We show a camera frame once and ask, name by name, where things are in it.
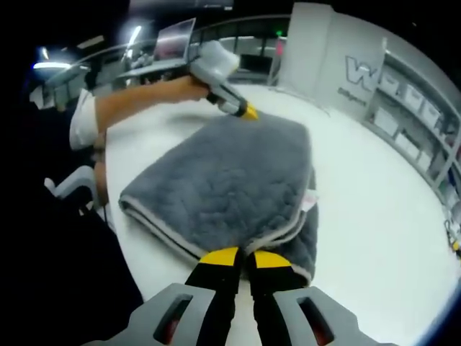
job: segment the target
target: pink tag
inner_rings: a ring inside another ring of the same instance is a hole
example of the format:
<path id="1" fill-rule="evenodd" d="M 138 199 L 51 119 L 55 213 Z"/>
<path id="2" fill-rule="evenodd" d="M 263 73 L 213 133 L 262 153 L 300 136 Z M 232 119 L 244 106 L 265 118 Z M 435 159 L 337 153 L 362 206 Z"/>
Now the pink tag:
<path id="1" fill-rule="evenodd" d="M 309 211 L 318 201 L 318 193 L 315 190 L 306 190 L 301 203 L 302 211 Z"/>

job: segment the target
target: monitor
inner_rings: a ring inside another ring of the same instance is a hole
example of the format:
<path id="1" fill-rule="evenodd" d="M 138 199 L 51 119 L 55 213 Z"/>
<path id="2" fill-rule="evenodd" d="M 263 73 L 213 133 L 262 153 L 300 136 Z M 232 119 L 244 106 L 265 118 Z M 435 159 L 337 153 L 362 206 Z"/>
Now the monitor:
<path id="1" fill-rule="evenodd" d="M 186 59 L 190 36 L 194 29 L 195 18 L 176 23 L 158 32 L 156 47 L 153 50 L 155 61 Z"/>

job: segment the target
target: office desk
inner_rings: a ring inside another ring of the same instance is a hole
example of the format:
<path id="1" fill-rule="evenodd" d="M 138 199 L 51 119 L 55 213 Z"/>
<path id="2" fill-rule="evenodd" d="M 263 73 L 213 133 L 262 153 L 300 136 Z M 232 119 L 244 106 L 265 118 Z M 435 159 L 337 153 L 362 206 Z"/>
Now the office desk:
<path id="1" fill-rule="evenodd" d="M 457 284 L 458 263 L 447 247 L 435 195 L 396 151 L 349 116 L 327 115 L 264 86 L 236 88 L 256 108 L 310 128 L 320 195 L 313 285 L 353 311 L 370 337 L 415 345 Z M 120 193 L 148 165 L 216 116 L 222 113 L 203 100 L 158 105 L 108 131 L 113 222 L 145 300 L 171 283 L 183 283 L 192 266 L 122 213 Z M 249 285 L 242 282 L 227 345 L 260 345 L 252 306 Z"/>

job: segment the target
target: gray blanket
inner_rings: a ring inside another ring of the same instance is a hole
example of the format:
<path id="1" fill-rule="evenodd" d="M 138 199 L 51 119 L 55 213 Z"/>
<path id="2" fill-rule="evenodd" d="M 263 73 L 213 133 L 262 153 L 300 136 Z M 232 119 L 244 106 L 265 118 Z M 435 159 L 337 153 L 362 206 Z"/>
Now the gray blanket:
<path id="1" fill-rule="evenodd" d="M 298 123 L 217 117 L 146 168 L 120 207 L 171 248 L 198 260 L 209 251 L 269 249 L 308 283 L 315 270 L 318 206 L 310 138 Z"/>

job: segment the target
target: storage box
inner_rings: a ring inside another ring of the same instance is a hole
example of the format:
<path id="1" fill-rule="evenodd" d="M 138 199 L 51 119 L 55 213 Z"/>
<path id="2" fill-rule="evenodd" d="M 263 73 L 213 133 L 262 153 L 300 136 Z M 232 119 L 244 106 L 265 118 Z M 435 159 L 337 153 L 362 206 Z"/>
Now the storage box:
<path id="1" fill-rule="evenodd" d="M 392 77 L 390 74 L 387 74 L 385 72 L 382 73 L 381 76 L 381 81 L 380 81 L 380 87 L 387 91 L 390 94 L 397 94 L 399 82 L 397 79 Z"/>
<path id="2" fill-rule="evenodd" d="M 395 138 L 395 144 L 397 144 L 403 150 L 406 151 L 406 149 L 408 148 L 408 145 L 410 144 L 410 141 L 402 133 L 399 133 L 397 137 Z"/>
<path id="3" fill-rule="evenodd" d="M 410 140 L 402 133 L 399 133 L 397 135 L 397 138 L 395 138 L 395 144 L 400 146 L 413 160 L 416 160 L 416 158 L 418 157 L 418 147 L 411 143 Z"/>
<path id="4" fill-rule="evenodd" d="M 407 84 L 405 92 L 403 93 L 403 101 L 415 112 L 418 112 L 421 108 L 424 96 L 412 85 Z"/>
<path id="5" fill-rule="evenodd" d="M 407 148 L 406 148 L 406 153 L 413 159 L 416 160 L 416 158 L 419 155 L 419 149 L 417 146 L 415 146 L 413 143 L 409 143 Z"/>
<path id="6" fill-rule="evenodd" d="M 437 110 L 437 108 L 434 107 L 432 103 L 429 101 L 425 101 L 423 110 L 421 112 L 421 116 L 423 120 L 432 128 L 435 127 L 435 124 L 437 123 L 438 119 L 440 118 L 440 112 Z"/>
<path id="7" fill-rule="evenodd" d="M 383 108 L 379 107 L 375 112 L 374 123 L 377 127 L 385 131 L 389 136 L 394 136 L 398 129 L 397 120 Z"/>
<path id="8" fill-rule="evenodd" d="M 418 166 L 420 166 L 425 172 L 431 166 L 432 155 L 427 154 L 426 152 L 422 151 L 421 155 L 418 159 Z"/>

